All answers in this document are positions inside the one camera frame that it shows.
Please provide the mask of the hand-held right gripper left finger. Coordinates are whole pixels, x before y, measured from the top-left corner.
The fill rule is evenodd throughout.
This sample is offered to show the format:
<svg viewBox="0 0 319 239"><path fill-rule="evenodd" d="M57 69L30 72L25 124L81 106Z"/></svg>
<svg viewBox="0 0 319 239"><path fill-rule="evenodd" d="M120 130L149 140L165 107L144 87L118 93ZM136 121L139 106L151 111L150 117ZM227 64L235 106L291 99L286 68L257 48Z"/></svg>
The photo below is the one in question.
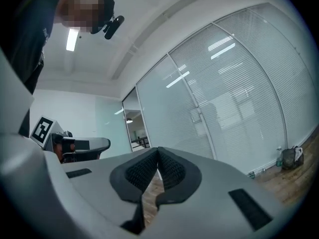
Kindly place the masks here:
<svg viewBox="0 0 319 239"><path fill-rule="evenodd" d="M128 232L145 229L142 195L158 164L156 148L110 158L65 163L76 191L103 217Z"/></svg>

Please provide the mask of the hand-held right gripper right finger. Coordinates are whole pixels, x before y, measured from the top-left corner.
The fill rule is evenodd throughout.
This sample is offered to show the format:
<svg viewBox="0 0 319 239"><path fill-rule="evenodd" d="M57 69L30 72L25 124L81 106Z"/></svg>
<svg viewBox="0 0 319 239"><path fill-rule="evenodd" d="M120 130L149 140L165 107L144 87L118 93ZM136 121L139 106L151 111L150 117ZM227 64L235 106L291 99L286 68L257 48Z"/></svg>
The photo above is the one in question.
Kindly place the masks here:
<svg viewBox="0 0 319 239"><path fill-rule="evenodd" d="M161 167L182 174L158 196L149 239L274 239L282 203L233 166L185 151L159 147Z"/></svg>

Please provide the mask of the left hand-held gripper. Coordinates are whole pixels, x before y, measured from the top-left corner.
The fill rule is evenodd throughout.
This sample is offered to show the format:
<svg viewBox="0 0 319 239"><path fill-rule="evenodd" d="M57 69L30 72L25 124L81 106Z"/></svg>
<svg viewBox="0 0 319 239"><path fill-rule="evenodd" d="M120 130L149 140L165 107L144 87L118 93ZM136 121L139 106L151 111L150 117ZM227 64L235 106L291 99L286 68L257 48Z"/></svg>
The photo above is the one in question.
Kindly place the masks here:
<svg viewBox="0 0 319 239"><path fill-rule="evenodd" d="M111 146L110 140L103 137L74 139L56 120L44 116L38 120L30 138L43 150L56 154L60 163L75 162L75 158L96 160Z"/></svg>

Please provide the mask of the frosted glass door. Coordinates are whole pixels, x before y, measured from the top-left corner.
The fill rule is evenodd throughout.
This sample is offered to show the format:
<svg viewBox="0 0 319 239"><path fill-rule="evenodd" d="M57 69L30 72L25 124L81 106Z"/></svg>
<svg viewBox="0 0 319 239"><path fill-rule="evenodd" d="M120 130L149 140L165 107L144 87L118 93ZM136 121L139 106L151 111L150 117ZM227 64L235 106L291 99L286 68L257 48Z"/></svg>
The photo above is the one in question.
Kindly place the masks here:
<svg viewBox="0 0 319 239"><path fill-rule="evenodd" d="M97 96L95 98L96 135L110 140L111 146L101 158L127 154L132 151L122 102Z"/></svg>

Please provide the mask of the dark fabric bag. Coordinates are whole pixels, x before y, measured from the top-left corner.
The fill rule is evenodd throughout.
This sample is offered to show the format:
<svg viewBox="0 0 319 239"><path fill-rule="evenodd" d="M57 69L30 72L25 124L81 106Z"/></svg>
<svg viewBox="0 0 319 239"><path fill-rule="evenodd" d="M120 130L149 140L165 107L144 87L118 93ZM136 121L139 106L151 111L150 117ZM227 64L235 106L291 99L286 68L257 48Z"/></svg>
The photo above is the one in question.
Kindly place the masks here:
<svg viewBox="0 0 319 239"><path fill-rule="evenodd" d="M282 168L284 170L293 170L304 164L304 154L295 161L295 147L290 149L285 149L283 152L283 164Z"/></svg>

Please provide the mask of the ceiling light panel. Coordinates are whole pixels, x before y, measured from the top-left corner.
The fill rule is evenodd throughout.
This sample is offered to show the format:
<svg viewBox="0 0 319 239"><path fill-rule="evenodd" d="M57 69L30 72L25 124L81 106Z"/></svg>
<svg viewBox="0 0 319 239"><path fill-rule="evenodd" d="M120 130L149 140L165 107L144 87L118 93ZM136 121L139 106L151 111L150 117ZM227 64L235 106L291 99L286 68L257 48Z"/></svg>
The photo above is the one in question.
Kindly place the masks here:
<svg viewBox="0 0 319 239"><path fill-rule="evenodd" d="M74 52L76 41L78 38L79 30L77 29L69 29L67 43L66 43L66 50Z"/></svg>

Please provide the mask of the person in dark shirt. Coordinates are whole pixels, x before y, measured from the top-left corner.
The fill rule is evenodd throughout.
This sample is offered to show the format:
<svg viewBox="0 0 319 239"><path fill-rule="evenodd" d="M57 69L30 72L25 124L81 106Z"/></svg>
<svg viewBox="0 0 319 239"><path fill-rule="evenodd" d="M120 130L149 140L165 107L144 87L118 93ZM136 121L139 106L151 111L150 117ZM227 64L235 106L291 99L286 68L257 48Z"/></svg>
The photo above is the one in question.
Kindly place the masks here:
<svg viewBox="0 0 319 239"><path fill-rule="evenodd" d="M59 0L0 0L0 47L33 94L44 67L43 48L53 29Z"/></svg>

